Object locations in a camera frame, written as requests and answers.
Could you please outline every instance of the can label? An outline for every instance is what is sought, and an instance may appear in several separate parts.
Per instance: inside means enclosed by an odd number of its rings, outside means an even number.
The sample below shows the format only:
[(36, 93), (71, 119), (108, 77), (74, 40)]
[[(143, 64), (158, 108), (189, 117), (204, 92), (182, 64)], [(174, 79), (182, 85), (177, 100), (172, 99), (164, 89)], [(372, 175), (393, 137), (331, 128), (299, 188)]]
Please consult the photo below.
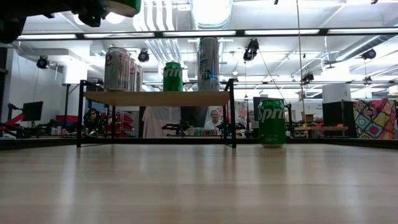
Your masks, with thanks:
[(265, 145), (286, 143), (285, 111), (280, 100), (261, 101), (259, 105), (259, 140)]
[(182, 91), (182, 67), (179, 63), (169, 62), (163, 69), (163, 91)]

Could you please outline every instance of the silver can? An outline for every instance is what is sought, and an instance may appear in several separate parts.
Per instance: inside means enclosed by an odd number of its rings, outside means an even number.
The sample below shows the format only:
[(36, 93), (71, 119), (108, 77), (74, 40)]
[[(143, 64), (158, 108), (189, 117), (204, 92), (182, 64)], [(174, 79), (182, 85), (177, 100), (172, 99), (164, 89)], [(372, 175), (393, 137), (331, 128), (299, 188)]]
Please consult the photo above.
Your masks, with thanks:
[(198, 51), (198, 91), (220, 89), (218, 61), (218, 39), (202, 37)]
[(111, 47), (105, 56), (104, 89), (129, 91), (130, 55), (126, 49)]
[(144, 83), (144, 72), (142, 67), (136, 64), (136, 79), (134, 81), (134, 91), (142, 91), (142, 84)]
[(135, 91), (135, 85), (136, 85), (136, 75), (137, 75), (137, 69), (136, 69), (136, 61), (132, 58), (130, 58), (130, 81), (129, 81), (129, 90), (130, 91)]

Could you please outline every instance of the computer monitor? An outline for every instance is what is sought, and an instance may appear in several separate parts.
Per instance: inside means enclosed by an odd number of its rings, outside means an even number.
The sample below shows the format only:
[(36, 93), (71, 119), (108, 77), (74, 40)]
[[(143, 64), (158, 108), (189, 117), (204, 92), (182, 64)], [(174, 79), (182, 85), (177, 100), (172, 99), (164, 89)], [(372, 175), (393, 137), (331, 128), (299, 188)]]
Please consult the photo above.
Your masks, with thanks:
[(43, 101), (24, 103), (22, 112), (24, 119), (22, 121), (40, 121), (42, 119)]

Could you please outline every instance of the shelf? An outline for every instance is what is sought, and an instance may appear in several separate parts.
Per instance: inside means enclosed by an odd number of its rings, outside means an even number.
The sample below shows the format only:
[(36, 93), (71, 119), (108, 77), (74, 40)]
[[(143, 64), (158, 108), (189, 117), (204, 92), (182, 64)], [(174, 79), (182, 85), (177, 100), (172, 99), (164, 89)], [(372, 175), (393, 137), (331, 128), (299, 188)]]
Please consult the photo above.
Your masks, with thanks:
[(111, 106), (223, 106), (229, 101), (228, 91), (101, 91), (85, 92), (84, 96)]

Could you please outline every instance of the wooden table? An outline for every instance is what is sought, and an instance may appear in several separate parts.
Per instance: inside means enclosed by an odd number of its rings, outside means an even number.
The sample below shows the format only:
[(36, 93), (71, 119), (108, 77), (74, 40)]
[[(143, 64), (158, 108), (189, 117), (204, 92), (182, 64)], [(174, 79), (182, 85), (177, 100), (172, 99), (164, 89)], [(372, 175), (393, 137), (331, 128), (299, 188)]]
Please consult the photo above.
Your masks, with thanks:
[(398, 153), (293, 144), (0, 152), (1, 224), (395, 224)]

